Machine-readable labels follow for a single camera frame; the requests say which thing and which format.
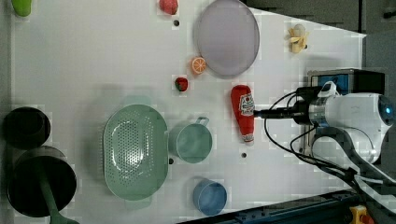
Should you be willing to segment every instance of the toy orange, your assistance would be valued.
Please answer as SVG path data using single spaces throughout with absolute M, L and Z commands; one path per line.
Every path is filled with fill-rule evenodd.
M 206 69 L 206 61 L 204 58 L 202 57 L 196 57 L 194 59 L 192 59 L 191 62 L 191 71 L 195 74 L 195 75 L 200 75 L 202 74 Z

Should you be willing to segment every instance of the black bowl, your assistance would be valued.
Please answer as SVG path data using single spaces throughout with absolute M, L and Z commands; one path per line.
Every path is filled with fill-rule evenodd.
M 50 136 L 50 120 L 38 109 L 21 107 L 5 117 L 3 133 L 7 143 L 14 147 L 41 147 Z
M 70 165 L 55 157 L 40 156 L 18 164 L 7 184 L 9 202 L 18 212 L 28 217 L 47 217 L 50 212 L 35 174 L 36 162 L 44 167 L 59 211 L 73 199 L 77 179 Z

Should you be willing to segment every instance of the green colander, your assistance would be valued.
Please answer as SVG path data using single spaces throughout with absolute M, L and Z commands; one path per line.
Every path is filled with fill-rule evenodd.
M 165 120 L 147 105 L 128 105 L 104 133 L 105 179 L 120 198 L 138 201 L 157 191 L 168 173 Z

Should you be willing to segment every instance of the red ketchup bottle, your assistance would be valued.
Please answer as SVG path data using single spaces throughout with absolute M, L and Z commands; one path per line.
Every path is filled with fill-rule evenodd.
M 233 87 L 231 91 L 231 102 L 242 139 L 251 146 L 254 141 L 254 102 L 250 88 L 245 85 Z

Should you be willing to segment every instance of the white tabletop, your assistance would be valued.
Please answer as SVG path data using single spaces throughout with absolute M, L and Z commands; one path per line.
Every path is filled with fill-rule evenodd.
M 62 211 L 85 224 L 175 223 L 204 217 L 192 204 L 197 182 L 218 180 L 228 190 L 222 213 L 280 203 L 347 186 L 270 144 L 255 120 L 255 145 L 241 142 L 230 90 L 248 84 L 258 107 L 269 107 L 303 86 L 312 69 L 361 68 L 364 35 L 252 9 L 261 33 L 255 63 L 235 79 L 218 79 L 210 69 L 193 77 L 188 61 L 198 55 L 193 27 L 210 1 L 179 1 L 176 16 L 164 16 L 156 0 L 34 1 L 28 20 L 12 21 L 12 100 L 49 117 L 47 145 L 59 148 L 74 166 L 78 190 Z M 173 20 L 180 26 L 175 27 Z M 293 54 L 288 29 L 303 24 L 308 49 Z M 176 77 L 190 88 L 179 94 Z M 175 158 L 152 202 L 130 205 L 108 189 L 103 171 L 102 133 L 109 117 L 132 95 L 147 95 L 168 130 L 207 116 L 214 145 L 199 164 Z M 300 132 L 292 120 L 271 120 L 270 131 L 285 146 Z M 49 218 L 15 212 L 14 222 L 48 223 Z

